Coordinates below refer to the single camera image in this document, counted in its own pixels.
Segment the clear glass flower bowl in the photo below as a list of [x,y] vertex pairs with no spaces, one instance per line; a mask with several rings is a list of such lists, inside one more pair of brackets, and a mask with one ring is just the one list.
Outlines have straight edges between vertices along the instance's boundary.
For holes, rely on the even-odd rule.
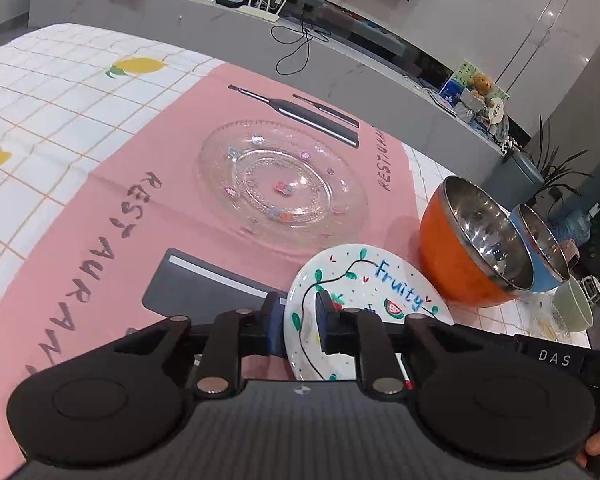
[[527,322],[528,333],[535,338],[571,344],[570,333],[548,292],[528,294],[518,300],[520,316]]

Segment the pink restaurant placemat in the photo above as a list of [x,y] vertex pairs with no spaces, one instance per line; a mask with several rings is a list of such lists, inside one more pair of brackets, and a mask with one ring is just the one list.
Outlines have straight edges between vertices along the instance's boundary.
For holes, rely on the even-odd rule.
[[21,465],[6,403],[23,379],[155,323],[142,299],[163,255],[185,252],[287,289],[312,255],[283,248],[229,214],[201,182],[199,154],[215,128],[280,122],[269,99],[296,90],[223,64],[180,93],[117,151],[66,172],[54,192],[31,177],[0,185],[0,479]]

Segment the white small stool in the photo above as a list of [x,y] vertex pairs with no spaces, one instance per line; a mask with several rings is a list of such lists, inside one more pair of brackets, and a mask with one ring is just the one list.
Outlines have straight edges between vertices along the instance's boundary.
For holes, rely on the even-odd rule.
[[580,285],[592,306],[600,303],[600,281],[595,276],[590,275],[582,278]]

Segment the clear glass flower plate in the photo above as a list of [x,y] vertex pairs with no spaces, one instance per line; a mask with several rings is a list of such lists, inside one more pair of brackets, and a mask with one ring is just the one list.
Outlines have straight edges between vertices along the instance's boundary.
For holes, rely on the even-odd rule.
[[368,217],[364,185],[351,166],[312,134],[279,122],[219,126],[201,145],[198,170],[239,233],[284,252],[347,243]]

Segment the white wifi router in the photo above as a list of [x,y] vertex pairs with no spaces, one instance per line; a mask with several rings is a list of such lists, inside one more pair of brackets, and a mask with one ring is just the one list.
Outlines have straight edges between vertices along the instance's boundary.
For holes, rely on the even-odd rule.
[[259,20],[274,24],[279,21],[280,14],[288,0],[247,0],[237,11],[241,14],[258,18]]

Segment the orange steel bowl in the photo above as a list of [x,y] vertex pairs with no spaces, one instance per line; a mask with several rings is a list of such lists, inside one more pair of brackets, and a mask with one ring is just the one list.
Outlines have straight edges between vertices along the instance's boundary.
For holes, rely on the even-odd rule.
[[489,194],[445,178],[420,220],[422,274],[448,304],[490,308],[528,292],[531,255],[516,226]]

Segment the brown teddy bear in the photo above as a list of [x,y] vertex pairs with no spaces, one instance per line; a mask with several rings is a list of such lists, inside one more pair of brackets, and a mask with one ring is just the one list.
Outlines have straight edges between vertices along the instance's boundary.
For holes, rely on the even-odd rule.
[[467,88],[477,99],[486,102],[494,90],[494,83],[489,76],[477,72],[468,79]]

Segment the white Fruity painted plate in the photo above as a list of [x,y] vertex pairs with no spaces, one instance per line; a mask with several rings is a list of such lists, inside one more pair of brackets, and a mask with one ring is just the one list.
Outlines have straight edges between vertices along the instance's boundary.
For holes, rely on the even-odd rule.
[[401,324],[411,314],[454,323],[442,297],[411,263],[370,245],[327,248],[302,266],[286,298],[284,341],[298,380],[355,378],[354,359],[322,350],[314,308],[319,292],[327,292],[338,310],[369,310],[386,323]]

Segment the pink small heater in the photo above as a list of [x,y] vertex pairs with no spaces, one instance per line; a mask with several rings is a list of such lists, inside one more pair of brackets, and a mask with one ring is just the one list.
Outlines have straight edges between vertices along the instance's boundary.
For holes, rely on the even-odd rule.
[[576,242],[570,238],[569,240],[562,240],[559,246],[568,264],[568,268],[572,269],[580,259],[580,252]]

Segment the green ceramic bowl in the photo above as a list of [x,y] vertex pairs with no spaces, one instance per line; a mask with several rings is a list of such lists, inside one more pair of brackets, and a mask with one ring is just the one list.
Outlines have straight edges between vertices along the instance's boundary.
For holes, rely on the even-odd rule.
[[583,332],[593,326],[594,318],[588,297],[574,276],[556,288],[553,302],[571,333]]

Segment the blue water jug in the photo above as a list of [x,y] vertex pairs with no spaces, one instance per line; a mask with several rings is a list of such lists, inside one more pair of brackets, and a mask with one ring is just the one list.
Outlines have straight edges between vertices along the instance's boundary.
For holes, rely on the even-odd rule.
[[591,237],[591,215],[582,210],[573,210],[559,222],[554,229],[554,237],[558,242],[572,240],[574,244],[581,247]]

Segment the green potted plant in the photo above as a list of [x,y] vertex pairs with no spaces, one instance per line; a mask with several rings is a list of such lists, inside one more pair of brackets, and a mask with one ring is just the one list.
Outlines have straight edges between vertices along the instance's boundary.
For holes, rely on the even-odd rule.
[[531,157],[535,169],[539,171],[542,178],[542,185],[534,193],[535,200],[541,193],[550,192],[553,190],[566,190],[571,194],[580,196],[581,193],[572,185],[566,182],[566,177],[581,176],[590,178],[592,174],[586,171],[574,169],[571,164],[577,159],[585,155],[588,150],[578,151],[561,162],[557,159],[560,146],[552,144],[552,129],[550,122],[543,122],[543,118],[539,117],[539,151],[538,157]]

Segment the grey round trash bin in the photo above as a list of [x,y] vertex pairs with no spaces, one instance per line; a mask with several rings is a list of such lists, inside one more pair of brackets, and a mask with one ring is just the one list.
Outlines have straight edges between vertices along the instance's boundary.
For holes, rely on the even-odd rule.
[[543,184],[544,178],[531,157],[525,152],[512,151],[481,187],[505,209],[513,210],[531,200]]

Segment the blue steel bowl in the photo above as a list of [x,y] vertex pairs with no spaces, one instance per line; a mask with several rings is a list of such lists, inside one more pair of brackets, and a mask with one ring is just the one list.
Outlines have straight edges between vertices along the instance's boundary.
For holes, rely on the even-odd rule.
[[527,204],[518,204],[510,213],[533,266],[532,292],[548,292],[569,281],[568,263],[558,240],[541,217]]

